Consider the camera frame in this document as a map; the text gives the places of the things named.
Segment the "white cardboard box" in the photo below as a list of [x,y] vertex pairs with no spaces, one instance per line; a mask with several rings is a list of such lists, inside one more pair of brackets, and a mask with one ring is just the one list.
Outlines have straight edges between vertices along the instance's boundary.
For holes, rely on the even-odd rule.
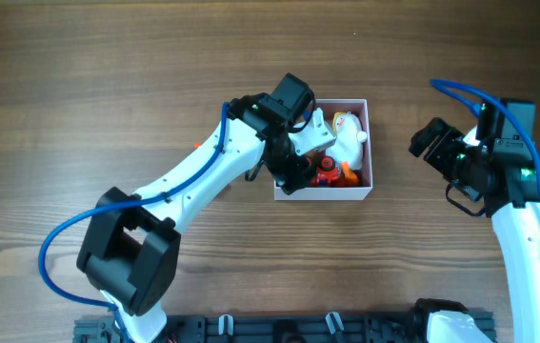
[[[361,121],[363,130],[369,138],[364,144],[363,167],[358,172],[361,185],[358,187],[313,187],[309,186],[286,195],[277,185],[273,187],[275,200],[364,200],[372,189],[372,165],[371,165],[371,138],[369,129],[368,103],[365,99],[319,99],[316,101],[318,109],[322,109],[326,122],[332,128],[333,116],[339,112],[351,112]],[[323,157],[325,151],[317,153],[317,157]]]

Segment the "white plush duck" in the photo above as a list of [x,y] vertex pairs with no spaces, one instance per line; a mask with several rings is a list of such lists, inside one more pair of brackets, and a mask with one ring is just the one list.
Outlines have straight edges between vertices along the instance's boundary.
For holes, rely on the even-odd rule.
[[336,133],[334,144],[325,150],[339,170],[339,187],[358,187],[358,172],[363,167],[364,144],[369,136],[363,130],[359,118],[351,112],[339,111],[333,116],[332,128]]

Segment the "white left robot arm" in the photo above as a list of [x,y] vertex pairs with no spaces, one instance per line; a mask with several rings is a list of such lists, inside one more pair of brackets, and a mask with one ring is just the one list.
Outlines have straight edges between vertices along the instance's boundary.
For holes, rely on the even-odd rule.
[[181,238],[233,179],[264,165],[286,194],[314,175],[292,138],[314,104],[312,91],[246,95],[224,104],[218,127],[160,179],[126,194],[105,192],[90,215],[77,268],[108,300],[127,342],[151,342],[167,316],[161,298],[175,277]]

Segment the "red toy fire truck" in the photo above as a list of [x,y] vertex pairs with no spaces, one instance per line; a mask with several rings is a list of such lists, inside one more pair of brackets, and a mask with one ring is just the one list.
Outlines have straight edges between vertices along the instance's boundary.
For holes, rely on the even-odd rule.
[[315,176],[312,178],[313,187],[339,187],[341,172],[335,160],[330,156],[309,159],[315,167]]

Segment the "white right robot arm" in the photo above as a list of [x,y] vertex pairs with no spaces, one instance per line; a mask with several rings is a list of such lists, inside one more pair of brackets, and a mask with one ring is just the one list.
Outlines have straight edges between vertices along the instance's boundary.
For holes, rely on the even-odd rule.
[[540,342],[540,158],[505,121],[463,134],[435,117],[411,139],[422,157],[490,219],[502,251],[517,342]]

